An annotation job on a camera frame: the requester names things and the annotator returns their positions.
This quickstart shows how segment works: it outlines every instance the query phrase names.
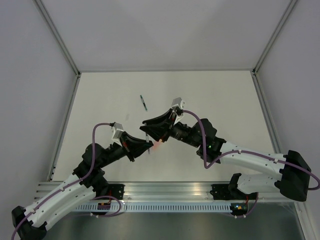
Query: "small object on table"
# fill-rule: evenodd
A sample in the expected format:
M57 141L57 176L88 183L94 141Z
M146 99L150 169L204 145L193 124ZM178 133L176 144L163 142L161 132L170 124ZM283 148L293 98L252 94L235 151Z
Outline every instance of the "small object on table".
M144 100L144 98L142 97L142 95L140 95L140 98L141 98L141 102L142 102L142 104L143 104L143 106L144 106L145 111L148 112L148 109L147 109L145 100Z

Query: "white table surface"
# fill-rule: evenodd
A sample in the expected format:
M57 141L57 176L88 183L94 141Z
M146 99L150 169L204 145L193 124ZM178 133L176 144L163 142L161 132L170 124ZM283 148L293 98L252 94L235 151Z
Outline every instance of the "white table surface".
M217 137L253 150L273 152L249 71L83 73L53 180L64 180L82 161L97 123L121 123L130 135L145 139L145 133L139 130L142 121L165 113L177 97L185 100L186 110L208 118L217 129ZM196 119L186 114L181 122L192 127ZM104 147L112 143L110 127L97 129L96 142ZM204 169L196 151L170 138L135 162L124 157L104 167L104 176L115 182L189 182L229 181L234 173L255 173L234 165L215 164Z

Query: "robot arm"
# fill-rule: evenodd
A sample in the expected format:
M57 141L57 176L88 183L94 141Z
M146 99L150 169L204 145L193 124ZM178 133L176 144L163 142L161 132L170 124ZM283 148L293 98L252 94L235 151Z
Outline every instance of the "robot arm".
M103 148L95 143L94 154L93 145L90 144L82 155L83 161L62 184L39 201L26 208L17 206L12 211L13 225L17 227L20 224L17 233L22 240L43 239L56 222L77 206L95 197L108 195L109 184L101 168L125 156L134 162L135 158L153 146L151 141L129 135L121 124L111 125L113 144Z
M184 113L184 101L176 98L171 108L163 115L145 120L140 127L156 141L166 142L169 137L198 148L196 154L209 163L204 163L209 168L215 162L219 164L233 164L260 172L261 174L244 175L236 173L230 184L223 191L213 191L213 198L228 195L232 199L246 199L246 195L256 192L280 192L287 198L304 202L307 199L310 175L288 164L294 164L311 172L310 167L298 152L289 151L287 155L281 153L263 153L240 147L216 136L217 130L208 119L199 119L193 127L181 123ZM202 127L205 132L205 151L203 146Z

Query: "cable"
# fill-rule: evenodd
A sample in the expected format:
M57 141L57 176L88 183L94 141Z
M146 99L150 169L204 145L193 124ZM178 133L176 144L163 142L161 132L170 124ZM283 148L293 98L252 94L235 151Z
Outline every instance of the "cable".
M109 196L111 196L112 193L111 193L111 190L109 191ZM110 200L108 201L108 204L111 203L111 197L110 197Z
M188 111L188 110L183 110L184 113L187 113L187 114L190 114L192 116L194 116L196 118L196 120L198 121L199 123L199 126L200 126L200 129L201 129L201 135L202 135L202 147L203 147L203 164L204 164L204 168L205 169L208 169L210 168L215 162L217 162L219 159L223 158L224 156L226 155L229 155L229 154L233 154L233 153L239 153L238 150L233 150L233 151L228 151L228 152L225 152L223 154L221 154L220 156L218 156L216 159L214 159L209 165L207 165L207 143L206 143L206 132L205 132L205 128L200 120L200 118L192 111ZM275 158L273 157L269 157L269 156L265 156L263 154L260 154L260 153L257 153L257 152L254 152L254 151L247 151L247 150L242 150L241 153L244 153L244 154L250 154L250 155L254 155L254 156L257 156L257 157L260 157L260 158L264 158L264 159L267 159L269 161L273 161L275 163L281 163L281 164L285 164L285 165L288 165L290 167L293 167L293 168L296 168L308 175L310 175L311 177L313 177L317 183L318 183L318 186L315 186L315 187L309 187L308 190L311 190L311 191L314 191L314 190L318 190L320 189L320 178L318 178L316 175L314 175L312 172L308 171L308 170L305 170L304 168L298 166L298 165L295 165L291 162L286 162L286 161L282 161L282 160L276 160Z
M245 203L244 203L243 206L244 206L244 207L245 207L245 206L248 207L248 202L249 202L249 196L247 195L247 196L246 196L246 201L245 201Z
M95 144L96 144L96 129L97 127L99 126L111 126L112 124L111 123L98 123L97 125L94 126L93 130L92 130L92 161L91 161L91 167L90 167L90 170L88 171L88 173L84 176L84 177L81 177L79 178L78 180L76 181L73 181L69 184L67 184L66 186L63 187L63 189L67 189L69 187L71 187L72 185L74 184L77 184L81 181L83 181L84 179L86 179L90 174L91 172L93 171L94 167L95 167L95 161L96 161L96 148L95 148ZM40 202L33 210L36 211L38 210L43 204L45 204L49 199L51 199L52 197L54 197L55 195L57 195L58 193L62 192L61 189L53 192L52 194L50 194L48 197L46 197L42 202ZM18 229L22 226L22 224L33 214L34 212L29 212L20 222L19 224L16 226L16 228L14 229L13 233L12 233L12 236L11 236L11 240L15 240L15 235L17 234L18 232Z
M244 218L245 216L248 216L249 214L251 214L251 213L253 212L253 210L254 210L254 209L256 208L256 206L257 206L258 199L259 199L259 194L257 193L252 208L250 208L250 210L249 210L245 215L240 215L240 216L237 216L237 217L238 217L238 218Z

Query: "metal frame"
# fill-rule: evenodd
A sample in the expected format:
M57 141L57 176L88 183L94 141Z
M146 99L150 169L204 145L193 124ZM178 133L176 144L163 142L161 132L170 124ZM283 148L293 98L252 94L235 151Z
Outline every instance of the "metal frame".
M273 31L268 43L266 44L261 56L258 59L258 62L255 64L255 67L253 68L253 73L256 74L259 69L261 68L264 60L266 59L266 56L268 55L270 49L273 47L274 43L276 42L279 34L281 33L284 25L288 21L290 15L292 14L293 10L295 9L297 3L299 0L291 0L288 6L286 7L280 21L278 22L277 26L275 27L275 30Z
M263 89L259 80L259 76L256 73L254 73L254 71L251 72L251 76L252 76L253 84L255 86L256 93L261 105L264 120L269 131L273 150L275 151L275 153L281 153L283 151L280 145L279 136L277 134L276 127L272 120L270 110L265 98L265 94L263 92ZM308 204L306 202L295 202L294 206L295 206L298 220L300 222L305 239L320 240L319 232L317 230L317 226L312 216L312 212L309 210Z
M60 128L60 131L59 131L59 138L57 139L55 146L54 146L54 151L53 151L53 155L51 158L50 169L49 169L49 172L48 172L48 175L46 178L47 181L51 181L53 179L53 174L55 172L55 168L56 168L56 164L57 164L58 157L60 154L61 146L64 141L64 137L65 137L69 117L71 114L72 106L74 104L76 93L78 90L80 77L81 77L81 73L80 73L80 75L76 76L76 78L74 80L73 90L71 92L71 95L69 96L69 101L68 101L69 104L67 105L67 108L66 108L66 111L65 111L65 114L63 117L63 122L62 122L62 125Z
M61 36L60 36L60 34L54 24L54 21L50 17L50 14L49 14L48 10L46 9L44 3L42 2L42 0L33 0L33 3L36 6L36 8L38 9L39 13L41 14L41 16L42 16L43 20L45 21L46 25L48 26L49 30L51 31L54 39L56 40L59 48L62 51L62 54L65 57L66 61L69 63L69 65L72 68L72 70L74 71L75 75L77 77L79 77L80 71L77 68L73 58L71 57L70 52L68 51L68 49L65 45L65 42L61 38Z
M40 182L34 199L43 198L58 187L61 181ZM123 201L131 203L238 203L238 200L213 200L210 194L212 184L227 184L225 181L214 182L110 182L124 184ZM259 195L259 203L293 203L279 192L264 192Z
M112 69L112 70L83 70L82 73L140 73L140 72L204 72L204 71L251 71L252 68L152 68L152 69Z
M47 180L49 181L52 179L52 175L55 170L55 165L58 160L58 156L60 153L61 145L64 139L64 135L66 132L68 120L71 114L71 109L74 103L75 95L77 92L79 80L81 77L81 72L77 68L72 56L70 55L70 52L68 51L61 35L59 34L52 18L50 17L50 14L48 10L46 9L45 5L43 4L42 0L33 0L35 6L39 10L42 18L44 19L45 23L47 24L49 30L51 31L53 37L55 38L57 44L59 45L59 48L62 51L62 54L64 55L65 59L67 60L68 64L74 71L76 75L76 80L74 83L73 91L70 95L70 101L67 106L66 114L63 120L63 124L61 126L61 130L59 132L59 138L56 142L55 148L54 148L54 154L52 156L52 166L48 174ZM272 147L275 153L280 153L282 150L279 137L277 135L277 131L274 125L274 122L272 120L272 116L270 113L270 110L268 108L268 104L265 98L265 95L263 93L263 88L261 86L259 77L257 76L257 73L259 69L261 68L264 60L266 59L266 56L268 55L269 51L273 47L276 39L278 38L279 34L281 33L285 23L288 21L290 15L292 14L293 10L295 9L296 5L298 3L298 0L291 0L288 4L287 8L285 9L280 21L278 22L275 30L273 31L270 39L268 40L262 54L260 55L255 67L251 70L251 76L252 80L255 86L255 90L261 105L261 110L264 116L264 120L268 129L268 133L270 135ZM171 70L171 71L190 71L191 69L177 69L177 70ZM204 71L204 70L210 70L210 71L230 71L232 69L194 69L194 71ZM164 71L164 69L155 69L153 71ZM122 70L120 72L131 72L128 70ZM59 182L41 182L39 183L37 187L37 193L36 198L43 197L48 191L51 191L53 188L55 188ZM212 202L212 196L209 194L209 191L211 190L210 185L213 184L213 182L125 182L126 185L126 194L124 195L124 199L127 201L144 201L144 202L161 202L161 201L184 201L184 202ZM279 193L265 193L261 194L259 198L259 202L261 203L287 203L292 202L290 199L287 199L283 196L281 196ZM308 206L304 202L296 202L295 208L297 211L297 217L301 224L301 228L303 230L303 234L306 239L308 240L320 240L320 237L317 232L317 226L314 221L312 221L312 214L311 211L308 209Z

